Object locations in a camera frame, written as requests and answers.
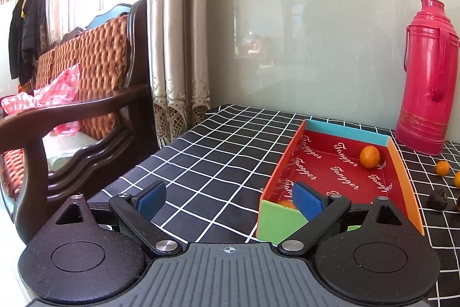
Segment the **white sofa seat mat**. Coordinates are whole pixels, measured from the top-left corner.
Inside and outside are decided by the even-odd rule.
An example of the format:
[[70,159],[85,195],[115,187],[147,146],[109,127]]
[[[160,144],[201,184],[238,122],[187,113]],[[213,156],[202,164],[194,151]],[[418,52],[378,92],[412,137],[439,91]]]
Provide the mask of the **white sofa seat mat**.
[[77,132],[71,136],[50,132],[42,141],[49,172],[56,172],[65,166],[77,151],[97,142],[83,132]]

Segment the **red thermos flask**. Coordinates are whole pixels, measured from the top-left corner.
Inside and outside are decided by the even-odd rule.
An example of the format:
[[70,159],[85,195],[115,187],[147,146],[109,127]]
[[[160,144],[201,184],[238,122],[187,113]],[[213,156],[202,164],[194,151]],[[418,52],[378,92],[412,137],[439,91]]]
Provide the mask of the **red thermos flask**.
[[427,155],[441,153],[455,98],[459,36],[439,0],[421,0],[406,27],[406,72],[395,138]]

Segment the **dark brown dried fruit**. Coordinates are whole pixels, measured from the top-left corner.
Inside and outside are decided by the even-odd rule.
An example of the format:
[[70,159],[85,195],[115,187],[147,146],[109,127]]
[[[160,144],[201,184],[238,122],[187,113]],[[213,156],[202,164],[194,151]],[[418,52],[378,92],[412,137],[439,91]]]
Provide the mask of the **dark brown dried fruit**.
[[445,210],[448,205],[448,197],[442,188],[435,188],[428,197],[427,207],[438,211]]

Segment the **black white grid tablecloth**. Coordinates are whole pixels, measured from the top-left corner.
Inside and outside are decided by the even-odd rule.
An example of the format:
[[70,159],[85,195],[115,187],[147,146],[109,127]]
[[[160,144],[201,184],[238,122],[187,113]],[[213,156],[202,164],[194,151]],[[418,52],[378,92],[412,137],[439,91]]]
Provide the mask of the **black white grid tablecloth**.
[[[259,198],[302,115],[227,104],[209,110],[205,119],[148,159],[134,166],[94,196],[104,202],[136,194],[161,180],[167,202],[154,223],[181,243],[241,243],[256,238]],[[435,172],[437,158],[397,145],[423,225],[440,259],[440,276],[430,294],[433,306],[459,304],[459,191],[451,176]],[[445,190],[448,205],[427,207],[435,188]]]

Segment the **black hanging coat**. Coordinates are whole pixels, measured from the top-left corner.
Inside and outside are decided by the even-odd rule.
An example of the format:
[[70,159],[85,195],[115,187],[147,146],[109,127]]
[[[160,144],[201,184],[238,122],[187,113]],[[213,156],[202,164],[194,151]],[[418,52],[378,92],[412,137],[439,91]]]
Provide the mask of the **black hanging coat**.
[[47,50],[46,0],[19,0],[9,28],[11,79],[21,87],[31,81],[38,58]]

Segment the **orange woven sofa cushion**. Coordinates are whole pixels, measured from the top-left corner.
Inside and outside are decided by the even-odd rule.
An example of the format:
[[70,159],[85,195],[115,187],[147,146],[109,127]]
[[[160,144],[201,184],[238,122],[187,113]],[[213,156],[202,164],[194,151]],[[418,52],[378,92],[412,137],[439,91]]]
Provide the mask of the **orange woven sofa cushion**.
[[[103,97],[121,87],[129,64],[127,17],[121,14],[42,54],[37,69],[36,89],[50,84],[61,72],[80,65],[79,91],[76,101]],[[115,114],[59,125],[53,132],[71,136],[83,132],[102,140],[117,125]],[[15,199],[23,185],[23,149],[2,153],[2,186]]]

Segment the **red colourful cardboard box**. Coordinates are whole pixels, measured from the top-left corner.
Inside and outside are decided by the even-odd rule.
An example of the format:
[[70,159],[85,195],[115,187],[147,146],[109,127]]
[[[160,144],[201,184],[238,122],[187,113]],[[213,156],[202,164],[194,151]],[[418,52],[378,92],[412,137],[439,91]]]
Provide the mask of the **red colourful cardboard box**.
[[[359,162],[365,146],[380,152],[380,164],[367,169]],[[277,163],[260,197],[256,236],[278,244],[306,223],[297,210],[277,202],[292,201],[296,182],[320,194],[341,194],[353,203],[386,196],[419,232],[423,221],[402,158],[390,136],[322,121],[303,120]]]

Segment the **small orange kumquat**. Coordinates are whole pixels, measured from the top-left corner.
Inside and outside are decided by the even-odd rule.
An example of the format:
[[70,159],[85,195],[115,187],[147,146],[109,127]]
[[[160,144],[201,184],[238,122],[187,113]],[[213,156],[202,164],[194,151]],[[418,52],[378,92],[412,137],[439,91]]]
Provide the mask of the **small orange kumquat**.
[[455,173],[454,185],[456,188],[460,189],[460,171]]
[[288,199],[279,200],[277,203],[283,207],[288,207],[290,209],[296,209],[296,206],[294,205],[294,203]]
[[359,155],[360,164],[367,169],[374,169],[380,164],[380,152],[372,145],[362,148]]
[[451,166],[447,161],[438,161],[436,164],[435,172],[437,175],[444,177],[449,174],[450,169]]

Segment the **beige lace curtain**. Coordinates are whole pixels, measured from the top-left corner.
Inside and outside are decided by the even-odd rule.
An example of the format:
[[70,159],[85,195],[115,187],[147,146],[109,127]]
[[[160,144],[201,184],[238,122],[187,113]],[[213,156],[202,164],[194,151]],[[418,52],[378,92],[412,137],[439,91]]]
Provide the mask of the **beige lace curtain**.
[[210,109],[207,0],[147,0],[150,85],[159,146]]

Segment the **pink checkered cloth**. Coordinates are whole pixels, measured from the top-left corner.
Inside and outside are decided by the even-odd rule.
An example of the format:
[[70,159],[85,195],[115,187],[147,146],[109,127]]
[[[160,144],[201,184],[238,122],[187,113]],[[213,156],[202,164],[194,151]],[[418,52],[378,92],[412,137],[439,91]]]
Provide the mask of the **pink checkered cloth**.
[[34,90],[34,95],[21,92],[1,100],[1,108],[7,115],[33,108],[47,108],[71,104],[79,91],[80,65],[75,64],[61,72],[50,84]]

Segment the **dark wooden sofa frame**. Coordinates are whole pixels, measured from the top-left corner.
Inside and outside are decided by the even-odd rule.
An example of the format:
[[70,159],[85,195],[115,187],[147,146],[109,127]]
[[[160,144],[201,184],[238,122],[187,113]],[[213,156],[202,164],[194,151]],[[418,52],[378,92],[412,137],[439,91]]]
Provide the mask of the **dark wooden sofa frame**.
[[[147,2],[128,12],[129,64],[121,87],[93,100],[25,110],[1,120],[1,155],[23,149],[24,175],[13,200],[12,222],[27,243],[69,196],[91,198],[158,151],[150,91]],[[115,114],[117,125],[102,140],[77,151],[49,172],[42,139],[58,125]]]

